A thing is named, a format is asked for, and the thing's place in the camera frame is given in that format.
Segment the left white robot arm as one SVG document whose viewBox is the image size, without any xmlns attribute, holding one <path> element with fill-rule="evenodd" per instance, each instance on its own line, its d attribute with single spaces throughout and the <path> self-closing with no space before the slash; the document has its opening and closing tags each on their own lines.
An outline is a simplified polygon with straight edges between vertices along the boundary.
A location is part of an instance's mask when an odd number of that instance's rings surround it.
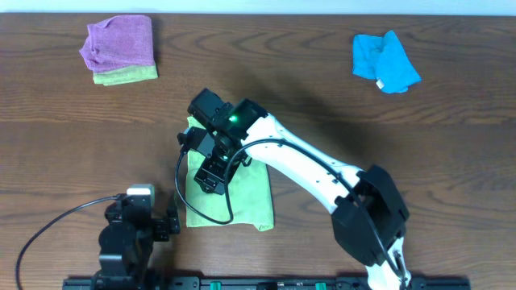
<svg viewBox="0 0 516 290">
<path fill-rule="evenodd" d="M 91 289 L 166 289 L 168 281 L 148 267 L 155 242 L 167 242 L 181 232 L 177 203 L 169 199 L 165 213 L 153 217 L 152 199 L 118 195 L 105 211 L 101 231 L 101 269 L 90 279 Z"/>
</svg>

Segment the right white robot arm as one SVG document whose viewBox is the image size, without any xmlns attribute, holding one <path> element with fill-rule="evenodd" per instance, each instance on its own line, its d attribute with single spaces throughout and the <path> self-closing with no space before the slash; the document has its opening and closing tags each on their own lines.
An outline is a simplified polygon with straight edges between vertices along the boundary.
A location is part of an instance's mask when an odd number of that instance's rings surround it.
<svg viewBox="0 0 516 290">
<path fill-rule="evenodd" d="M 201 126 L 177 137 L 184 150 L 204 157 L 194 176 L 203 192 L 227 197 L 239 166 L 267 164 L 325 207 L 335 241 L 365 265 L 371 289 L 410 286 L 402 252 L 410 214 L 387 171 L 376 165 L 364 171 L 322 153 L 249 99 L 233 106 L 204 89 L 188 112 Z"/>
</svg>

